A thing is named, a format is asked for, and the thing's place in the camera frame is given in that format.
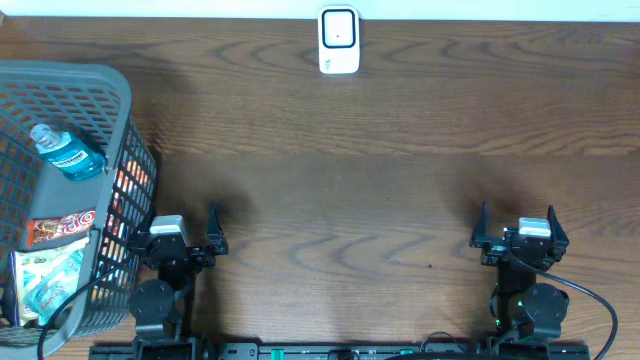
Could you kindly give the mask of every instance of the blue bottle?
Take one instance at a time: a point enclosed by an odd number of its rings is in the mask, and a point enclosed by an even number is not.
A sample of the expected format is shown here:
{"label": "blue bottle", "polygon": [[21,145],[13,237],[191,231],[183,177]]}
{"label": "blue bottle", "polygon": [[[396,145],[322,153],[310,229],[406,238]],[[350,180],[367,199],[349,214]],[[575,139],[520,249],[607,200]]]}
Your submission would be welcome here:
{"label": "blue bottle", "polygon": [[40,155],[72,181],[100,174],[106,163],[101,154],[91,150],[72,133],[57,133],[47,125],[38,124],[31,129],[31,138],[36,142]]}

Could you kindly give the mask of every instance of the wooden table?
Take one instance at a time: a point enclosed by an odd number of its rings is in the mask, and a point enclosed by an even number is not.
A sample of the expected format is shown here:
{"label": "wooden table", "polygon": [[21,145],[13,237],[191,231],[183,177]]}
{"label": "wooden table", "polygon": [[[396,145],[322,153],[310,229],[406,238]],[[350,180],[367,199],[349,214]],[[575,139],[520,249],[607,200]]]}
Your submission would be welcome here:
{"label": "wooden table", "polygon": [[[486,199],[497,229],[556,207],[572,242],[552,273],[617,309],[608,358],[640,356],[640,25],[361,26],[347,76],[319,72],[314,21],[7,18],[0,52],[129,79],[160,212],[197,243],[221,208],[231,253],[200,276],[195,316],[212,337],[492,330],[495,269],[467,245]],[[567,291],[562,339],[595,355],[609,314]],[[133,335],[128,320],[54,358]]]}

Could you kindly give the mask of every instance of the wall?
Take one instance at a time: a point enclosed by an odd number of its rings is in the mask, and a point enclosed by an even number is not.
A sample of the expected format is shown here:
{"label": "wall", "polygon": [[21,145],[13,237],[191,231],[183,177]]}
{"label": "wall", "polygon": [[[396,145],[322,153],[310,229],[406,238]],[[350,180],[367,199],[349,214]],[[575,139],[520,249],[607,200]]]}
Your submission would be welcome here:
{"label": "wall", "polygon": [[[0,0],[7,15],[310,19],[323,0]],[[352,0],[363,19],[640,21],[640,0]]]}

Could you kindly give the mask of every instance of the snack package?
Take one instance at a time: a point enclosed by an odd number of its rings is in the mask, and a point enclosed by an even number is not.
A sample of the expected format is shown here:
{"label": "snack package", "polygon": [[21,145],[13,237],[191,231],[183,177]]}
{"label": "snack package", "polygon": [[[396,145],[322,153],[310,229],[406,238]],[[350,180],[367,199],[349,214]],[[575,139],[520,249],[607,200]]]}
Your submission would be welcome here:
{"label": "snack package", "polygon": [[76,291],[82,255],[82,250],[72,252],[24,298],[24,303],[40,315],[40,325],[45,325],[58,307]]}
{"label": "snack package", "polygon": [[28,253],[14,252],[15,292],[20,326],[37,319],[38,313],[24,303],[26,295],[33,290],[58,265],[62,264],[74,251],[82,250],[89,238],[75,241],[67,246]]}
{"label": "snack package", "polygon": [[27,222],[27,246],[87,232],[96,218],[95,210],[87,210],[59,218]]}

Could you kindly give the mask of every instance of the mesh basket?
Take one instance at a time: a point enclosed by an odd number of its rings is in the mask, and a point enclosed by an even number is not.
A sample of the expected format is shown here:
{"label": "mesh basket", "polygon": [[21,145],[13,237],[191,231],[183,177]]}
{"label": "mesh basket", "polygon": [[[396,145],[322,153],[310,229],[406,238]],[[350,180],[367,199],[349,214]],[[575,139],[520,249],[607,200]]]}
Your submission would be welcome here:
{"label": "mesh basket", "polygon": [[[95,208],[79,285],[128,256],[127,235],[152,208],[156,165],[129,116],[131,90],[117,71],[98,65],[0,61],[0,253],[26,246],[30,219]],[[45,123],[90,136],[107,158],[105,171],[71,182],[43,161],[29,137]],[[79,296],[64,325],[45,342],[45,354],[72,336],[107,331],[127,315],[138,259]],[[3,359],[36,358],[36,328],[0,328]]]}

